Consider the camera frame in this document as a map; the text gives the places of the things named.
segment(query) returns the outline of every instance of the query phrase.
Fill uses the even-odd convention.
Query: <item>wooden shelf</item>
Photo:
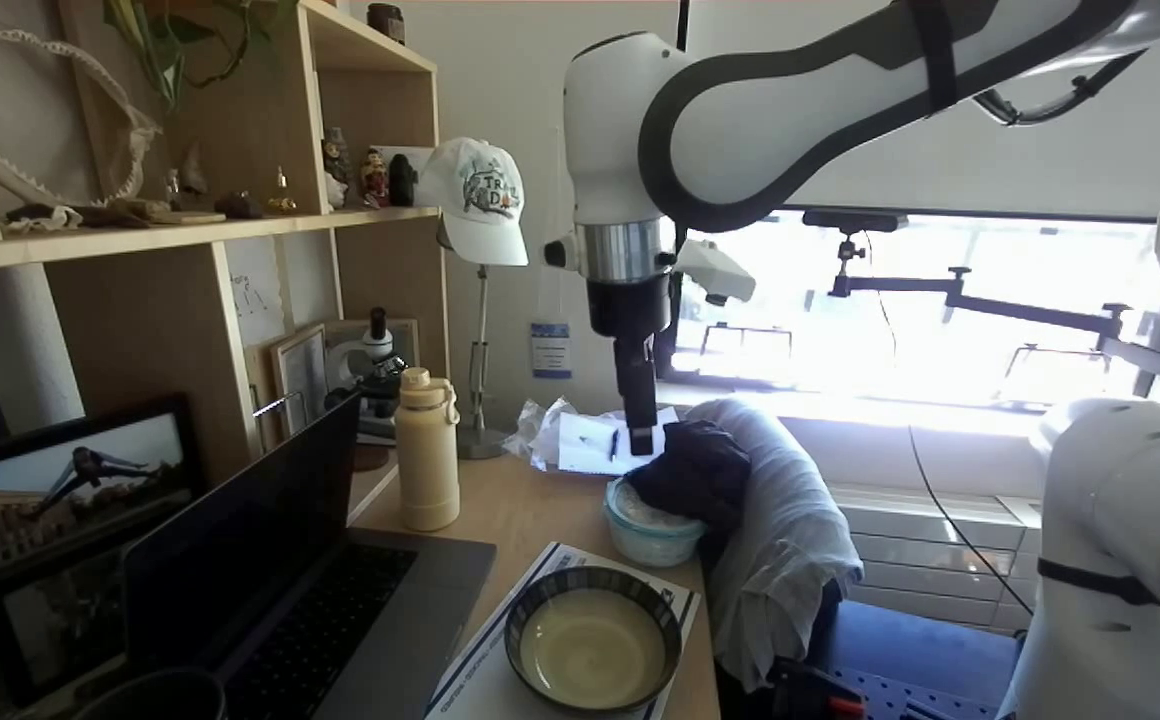
[[[322,0],[305,0],[301,7],[307,17],[310,68],[433,75],[433,65],[424,55],[395,46],[391,36],[380,36],[356,17]]]
[[[23,242],[0,242],[0,270],[165,253],[165,250],[228,244],[228,242],[256,242],[256,237],[301,237],[301,231],[327,231],[327,227],[371,227],[371,223],[435,220],[435,218],[439,218],[435,209],[380,209],[380,212],[274,218],[274,220],[230,220],[230,223],[23,237]]]

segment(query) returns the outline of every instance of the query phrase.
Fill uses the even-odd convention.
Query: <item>baseball cap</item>
[[[424,166],[414,206],[443,212],[443,244],[468,265],[528,265],[524,182],[487,142],[443,142]]]

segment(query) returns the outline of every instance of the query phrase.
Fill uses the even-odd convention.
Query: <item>desk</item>
[[[382,474],[380,488],[359,488],[356,496],[363,496],[363,504],[352,515],[356,530],[407,531],[400,525],[395,474]],[[619,561],[604,531],[604,511],[599,511],[604,480],[540,475],[524,459],[510,459],[510,456],[464,459],[461,496],[464,496],[461,519],[435,535],[495,543],[495,565],[464,626],[464,640],[493,615],[493,610],[528,573],[528,565],[542,553],[548,539],[565,539],[565,543]],[[701,565],[664,573],[664,581],[677,581],[684,590],[704,590]],[[701,606],[696,613],[664,717],[669,720],[718,717],[716,678],[712,678],[708,606]]]

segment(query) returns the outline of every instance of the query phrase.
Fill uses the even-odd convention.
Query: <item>window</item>
[[[840,231],[809,227],[801,212],[716,242],[754,278],[746,306],[704,306],[684,281],[672,367],[701,379],[761,379],[773,387],[1048,407],[1066,398],[1129,391],[1132,364],[1105,362],[1093,333],[986,311],[946,311],[941,291],[828,296],[840,274]],[[971,270],[963,291],[1003,306],[1105,317],[1129,306],[1118,340],[1147,340],[1160,310],[1150,223],[908,218],[900,231],[854,237],[853,278],[946,281]]]

